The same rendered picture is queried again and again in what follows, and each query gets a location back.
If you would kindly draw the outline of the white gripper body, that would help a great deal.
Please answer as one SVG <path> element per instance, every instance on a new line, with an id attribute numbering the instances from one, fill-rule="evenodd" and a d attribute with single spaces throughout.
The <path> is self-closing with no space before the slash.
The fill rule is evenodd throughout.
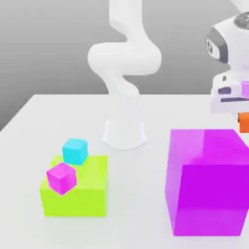
<path id="1" fill-rule="evenodd" d="M 249 97 L 242 95 L 210 95 L 211 112 L 218 113 L 245 113 L 249 112 Z"/>

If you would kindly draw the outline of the small orange cube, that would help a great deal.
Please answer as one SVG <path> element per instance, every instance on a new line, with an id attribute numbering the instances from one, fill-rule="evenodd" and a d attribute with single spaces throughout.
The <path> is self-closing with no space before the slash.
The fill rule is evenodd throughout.
<path id="1" fill-rule="evenodd" d="M 238 113 L 239 132 L 249 133 L 249 112 Z"/>

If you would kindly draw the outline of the small cyan cube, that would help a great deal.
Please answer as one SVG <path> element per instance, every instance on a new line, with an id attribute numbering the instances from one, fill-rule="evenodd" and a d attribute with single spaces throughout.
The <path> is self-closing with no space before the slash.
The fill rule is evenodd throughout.
<path id="1" fill-rule="evenodd" d="M 88 142 L 70 138 L 63 145 L 62 153 L 64 163 L 81 166 L 88 157 Z"/>

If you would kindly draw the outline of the small magenta cube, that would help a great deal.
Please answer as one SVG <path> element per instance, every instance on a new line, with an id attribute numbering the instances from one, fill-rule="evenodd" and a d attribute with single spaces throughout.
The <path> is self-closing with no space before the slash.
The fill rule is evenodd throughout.
<path id="1" fill-rule="evenodd" d="M 63 196 L 77 185 L 76 169 L 59 163 L 46 172 L 49 187 Z"/>

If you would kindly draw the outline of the large purple box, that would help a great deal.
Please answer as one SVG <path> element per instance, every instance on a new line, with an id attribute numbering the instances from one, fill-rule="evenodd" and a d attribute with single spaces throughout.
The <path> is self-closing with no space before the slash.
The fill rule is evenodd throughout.
<path id="1" fill-rule="evenodd" d="M 249 147 L 232 129 L 172 129 L 165 197 L 175 236 L 239 236 L 249 211 Z"/>

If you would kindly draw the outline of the large lime green box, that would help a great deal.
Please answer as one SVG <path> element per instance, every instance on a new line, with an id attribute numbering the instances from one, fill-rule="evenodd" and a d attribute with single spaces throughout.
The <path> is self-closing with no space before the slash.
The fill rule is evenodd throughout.
<path id="1" fill-rule="evenodd" d="M 47 177 L 40 186 L 46 216 L 106 216 L 108 196 L 108 156 L 88 156 L 76 170 L 77 185 L 60 195 L 48 185 Z"/>

